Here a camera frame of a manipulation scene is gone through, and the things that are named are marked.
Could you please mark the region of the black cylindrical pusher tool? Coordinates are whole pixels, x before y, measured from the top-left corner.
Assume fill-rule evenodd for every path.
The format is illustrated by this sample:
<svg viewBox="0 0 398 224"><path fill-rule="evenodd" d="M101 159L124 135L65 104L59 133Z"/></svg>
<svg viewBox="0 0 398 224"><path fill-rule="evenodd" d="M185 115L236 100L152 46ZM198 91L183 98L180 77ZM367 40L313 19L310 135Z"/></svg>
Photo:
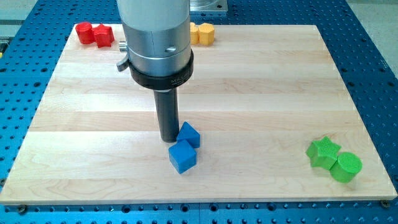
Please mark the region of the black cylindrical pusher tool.
<svg viewBox="0 0 398 224"><path fill-rule="evenodd" d="M177 90L154 90L161 139L175 142L179 133Z"/></svg>

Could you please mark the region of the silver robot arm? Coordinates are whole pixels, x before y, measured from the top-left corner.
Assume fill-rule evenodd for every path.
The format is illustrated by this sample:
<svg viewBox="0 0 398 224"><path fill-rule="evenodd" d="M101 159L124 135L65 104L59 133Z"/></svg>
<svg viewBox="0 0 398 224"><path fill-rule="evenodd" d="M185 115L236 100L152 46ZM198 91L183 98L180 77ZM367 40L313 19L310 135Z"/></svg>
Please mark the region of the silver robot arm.
<svg viewBox="0 0 398 224"><path fill-rule="evenodd" d="M154 92L160 136L175 142L179 133L177 87L193 73L189 0L118 0L126 56L117 64Z"/></svg>

